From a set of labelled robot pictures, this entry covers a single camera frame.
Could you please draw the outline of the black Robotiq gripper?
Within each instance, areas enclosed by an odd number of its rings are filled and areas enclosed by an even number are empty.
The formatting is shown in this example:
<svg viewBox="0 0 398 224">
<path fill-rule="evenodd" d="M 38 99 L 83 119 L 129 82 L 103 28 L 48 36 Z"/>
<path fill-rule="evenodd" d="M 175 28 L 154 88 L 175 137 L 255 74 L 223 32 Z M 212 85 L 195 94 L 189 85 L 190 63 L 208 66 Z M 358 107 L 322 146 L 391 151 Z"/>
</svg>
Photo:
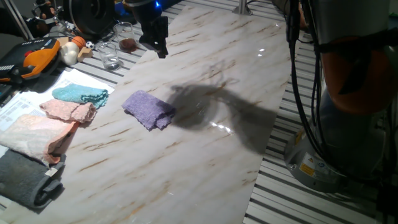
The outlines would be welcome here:
<svg viewBox="0 0 398 224">
<path fill-rule="evenodd" d="M 159 58 L 166 58 L 168 50 L 166 48 L 166 38 L 169 35 L 167 16 L 150 16 L 143 14 L 138 18 L 141 24 L 142 35 L 139 43 L 148 50 L 157 52 Z"/>
</svg>

